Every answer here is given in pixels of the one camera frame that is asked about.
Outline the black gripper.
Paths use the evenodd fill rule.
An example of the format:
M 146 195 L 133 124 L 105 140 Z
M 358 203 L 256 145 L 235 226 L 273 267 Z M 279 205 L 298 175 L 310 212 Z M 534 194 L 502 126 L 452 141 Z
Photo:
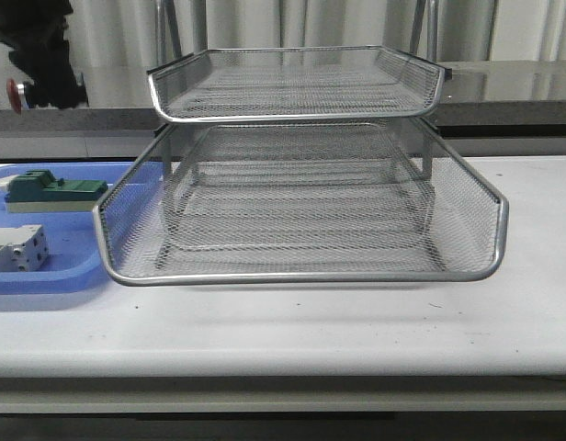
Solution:
M 70 64 L 66 17 L 68 0 L 0 1 L 0 42 L 10 48 L 9 60 L 36 85 L 41 85 L 58 109 L 75 108 L 78 86 Z

